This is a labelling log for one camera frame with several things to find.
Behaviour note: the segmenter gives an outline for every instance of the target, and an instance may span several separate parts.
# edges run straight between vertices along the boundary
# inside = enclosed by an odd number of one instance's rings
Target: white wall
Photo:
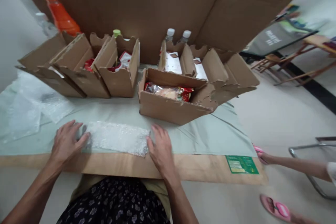
[[[17,59],[46,40],[20,0],[0,0],[0,92],[16,79]]]
[[[336,36],[336,0],[293,0],[292,4],[300,6],[300,17],[307,22],[314,22],[317,19],[329,19],[329,22],[320,29],[319,34],[329,38]],[[283,55],[291,54],[297,51],[300,45],[298,43],[280,52]],[[293,63],[302,71],[309,72],[330,64],[333,59],[327,56],[328,53],[315,49],[298,56],[293,60]],[[336,96],[336,68],[328,70],[316,77],[315,80]]]

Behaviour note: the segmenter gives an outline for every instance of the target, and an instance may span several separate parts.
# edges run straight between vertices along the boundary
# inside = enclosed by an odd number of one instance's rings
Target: person
[[[3,224],[38,224],[51,190],[64,167],[81,152],[90,133],[79,140],[76,134],[82,123],[74,120],[60,127],[54,138],[51,155],[32,185]],[[175,168],[172,145],[167,131],[153,125],[155,143],[147,137],[149,154],[159,170],[167,189],[174,224],[198,223],[183,191]],[[58,224],[72,223],[170,223],[162,201],[138,178],[107,176],[81,195],[74,192]]]
[[[293,159],[289,157],[272,156],[254,145],[260,162],[264,165],[281,165],[319,179],[332,182],[336,186],[336,163],[317,162],[305,159]],[[300,214],[290,211],[286,205],[266,195],[260,195],[260,201],[264,208],[275,217],[296,224],[316,224],[315,221],[307,219]]]

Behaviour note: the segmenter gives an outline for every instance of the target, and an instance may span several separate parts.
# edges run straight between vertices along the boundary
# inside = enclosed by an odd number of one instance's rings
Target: orange bottle
[[[46,0],[48,7],[54,18],[55,26],[60,32],[66,31],[71,36],[76,36],[77,33],[82,33],[78,24],[67,13],[63,4],[58,0]]]

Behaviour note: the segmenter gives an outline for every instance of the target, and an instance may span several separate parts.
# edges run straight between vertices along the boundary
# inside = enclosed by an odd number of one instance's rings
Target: pink slipper
[[[259,161],[264,164],[264,165],[268,165],[268,163],[261,157],[261,154],[264,152],[261,148],[259,148],[258,146],[253,145],[254,150],[257,153],[257,156],[259,158]]]
[[[264,194],[260,194],[260,201],[264,206],[264,208],[267,210],[267,212],[269,212],[270,214],[272,214],[273,216],[275,216],[280,220],[292,223],[290,220],[291,219],[290,210],[284,204],[277,202]]]

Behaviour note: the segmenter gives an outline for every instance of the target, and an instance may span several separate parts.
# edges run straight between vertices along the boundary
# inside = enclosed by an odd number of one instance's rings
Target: wooden stool
[[[265,59],[259,61],[256,65],[254,65],[251,69],[257,68],[257,70],[262,73],[265,70],[271,68],[274,65],[279,64],[281,59],[274,55],[274,54],[269,54],[265,57]]]

